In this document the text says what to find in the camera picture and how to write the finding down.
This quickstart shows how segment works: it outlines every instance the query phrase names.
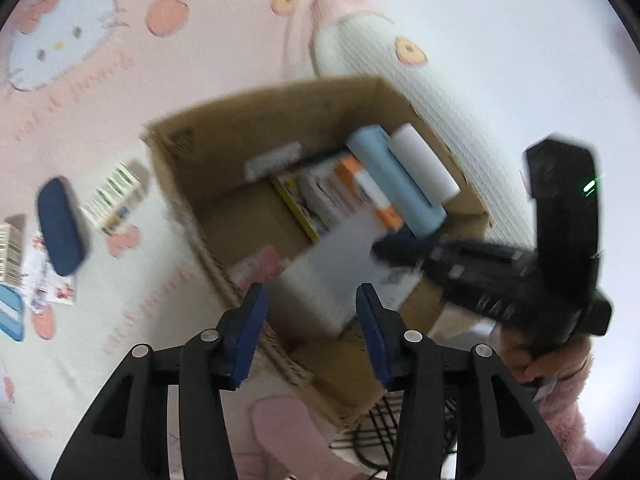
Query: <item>small carton with green stripes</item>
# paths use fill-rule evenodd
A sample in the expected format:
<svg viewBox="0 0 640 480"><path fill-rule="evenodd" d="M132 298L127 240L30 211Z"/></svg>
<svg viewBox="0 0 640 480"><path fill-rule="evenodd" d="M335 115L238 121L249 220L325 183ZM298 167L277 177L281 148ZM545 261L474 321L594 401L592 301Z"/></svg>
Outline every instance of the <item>small carton with green stripes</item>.
<svg viewBox="0 0 640 480"><path fill-rule="evenodd" d="M119 164L81 209L96 230L111 236L142 198L143 189L138 178Z"/></svg>
<svg viewBox="0 0 640 480"><path fill-rule="evenodd" d="M0 284L20 286L22 233L11 224L0 224Z"/></svg>

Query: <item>ribbed white fabric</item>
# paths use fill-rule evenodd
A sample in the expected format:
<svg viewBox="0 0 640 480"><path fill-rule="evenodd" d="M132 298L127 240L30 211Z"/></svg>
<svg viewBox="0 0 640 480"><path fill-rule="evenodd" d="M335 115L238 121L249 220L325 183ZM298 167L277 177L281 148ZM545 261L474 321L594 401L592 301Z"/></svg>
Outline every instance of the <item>ribbed white fabric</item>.
<svg viewBox="0 0 640 480"><path fill-rule="evenodd" d="M395 47L399 36L401 31L383 16L356 12L316 33L312 42L316 70L321 76L385 77L450 148L482 197L492 218L486 238L533 246L532 213L516 163L474 111L471 100L438 68L437 60L421 66L399 62Z"/></svg>

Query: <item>human hand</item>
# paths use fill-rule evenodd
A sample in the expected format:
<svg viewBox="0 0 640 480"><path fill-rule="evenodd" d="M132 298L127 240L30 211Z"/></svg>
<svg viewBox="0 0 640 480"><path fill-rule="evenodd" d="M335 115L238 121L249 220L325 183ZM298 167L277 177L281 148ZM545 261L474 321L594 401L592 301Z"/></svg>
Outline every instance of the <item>human hand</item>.
<svg viewBox="0 0 640 480"><path fill-rule="evenodd" d="M496 328L490 337L492 346L519 383L529 383L538 377L568 379L582 370L591 352L591 339L577 336L534 360L527 349L527 337L521 332Z"/></svg>

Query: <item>pink fuzzy sleeve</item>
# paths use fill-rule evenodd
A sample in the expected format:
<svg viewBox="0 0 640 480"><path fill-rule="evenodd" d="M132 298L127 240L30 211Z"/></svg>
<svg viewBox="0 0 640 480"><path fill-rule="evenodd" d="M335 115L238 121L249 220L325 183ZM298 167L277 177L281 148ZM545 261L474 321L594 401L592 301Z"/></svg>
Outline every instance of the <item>pink fuzzy sleeve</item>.
<svg viewBox="0 0 640 480"><path fill-rule="evenodd" d="M590 478L607 457L585 436L584 418L578 409L578 396L589 376L591 362L590 356L582 370L559 381L540 407L540 415L569 459L577 480Z"/></svg>

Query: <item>black wire rack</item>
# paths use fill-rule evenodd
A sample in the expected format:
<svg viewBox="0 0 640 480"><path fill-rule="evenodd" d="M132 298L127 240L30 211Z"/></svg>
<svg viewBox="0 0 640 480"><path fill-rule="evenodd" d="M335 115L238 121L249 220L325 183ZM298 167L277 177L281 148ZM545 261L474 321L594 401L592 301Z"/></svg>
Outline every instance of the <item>black wire rack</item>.
<svg viewBox="0 0 640 480"><path fill-rule="evenodd" d="M376 472L388 471L398 435L404 392L386 394L352 430L339 435L332 449L351 449L360 463ZM458 434L458 408L453 392L446 392L445 438L442 461L452 453Z"/></svg>

